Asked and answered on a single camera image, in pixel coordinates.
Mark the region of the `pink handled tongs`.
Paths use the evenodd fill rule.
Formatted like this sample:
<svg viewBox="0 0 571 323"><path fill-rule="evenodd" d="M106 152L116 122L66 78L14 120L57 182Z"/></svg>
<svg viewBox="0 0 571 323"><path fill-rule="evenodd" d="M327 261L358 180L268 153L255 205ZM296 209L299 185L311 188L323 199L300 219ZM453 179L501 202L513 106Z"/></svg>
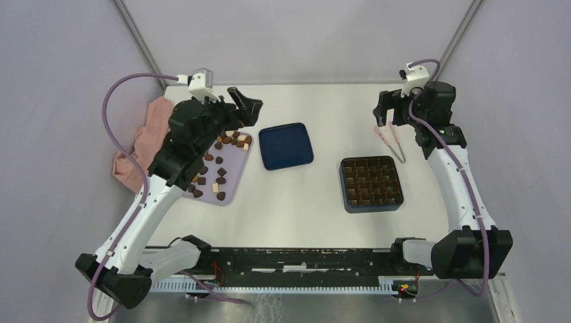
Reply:
<svg viewBox="0 0 571 323"><path fill-rule="evenodd" d="M401 146L401 143L400 143L397 131L396 131L396 126L393 124L393 122L390 121L386 126L383 126L383 127L374 126L373 129L374 129L374 132L381 139L381 141L385 144L385 146L389 149L389 151L397 159L397 161L400 162L401 164L405 164L407 161L407 158L406 158L404 150ZM388 130L389 133L392 135L391 140L387 139L386 130Z"/></svg>

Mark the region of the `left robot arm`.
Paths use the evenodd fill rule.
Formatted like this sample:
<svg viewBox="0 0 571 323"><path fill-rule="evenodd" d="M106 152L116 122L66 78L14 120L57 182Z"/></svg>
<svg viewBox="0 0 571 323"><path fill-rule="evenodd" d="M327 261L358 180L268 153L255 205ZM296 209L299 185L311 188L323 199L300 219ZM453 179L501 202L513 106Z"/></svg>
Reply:
<svg viewBox="0 0 571 323"><path fill-rule="evenodd" d="M138 306L151 287L186 269L206 273L209 244L184 238L151 256L143 251L171 206L187 192L192 179L204 168L203 157L226 131L254 126L263 107L237 87L222 96L195 94L179 102L168 120L169 131L143 175L143 187L127 214L106 242L93 254L80 254L76 269L99 290L127 309Z"/></svg>

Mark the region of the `lilac tray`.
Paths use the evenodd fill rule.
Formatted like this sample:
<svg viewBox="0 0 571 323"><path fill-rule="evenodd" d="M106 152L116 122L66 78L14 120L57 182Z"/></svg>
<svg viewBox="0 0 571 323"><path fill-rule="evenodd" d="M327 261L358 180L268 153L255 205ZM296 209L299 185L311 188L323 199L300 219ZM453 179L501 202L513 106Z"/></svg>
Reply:
<svg viewBox="0 0 571 323"><path fill-rule="evenodd" d="M203 156L203 169L192 179L183 197L212 205L229 205L238 189L253 146L252 135L226 131Z"/></svg>

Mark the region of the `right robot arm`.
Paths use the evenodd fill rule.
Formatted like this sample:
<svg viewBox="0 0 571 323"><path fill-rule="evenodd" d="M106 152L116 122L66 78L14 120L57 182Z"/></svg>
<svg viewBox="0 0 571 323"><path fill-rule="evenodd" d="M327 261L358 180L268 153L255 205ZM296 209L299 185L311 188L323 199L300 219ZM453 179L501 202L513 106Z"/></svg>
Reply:
<svg viewBox="0 0 571 323"><path fill-rule="evenodd" d="M405 275L416 264L440 279L493 279L513 246L511 233L498 229L485 207L471 173L467 141L451 122L456 88L429 81L424 87L382 91L372 111L379 126L410 125L442 194L449 233L438 242L397 238L389 256L394 273Z"/></svg>

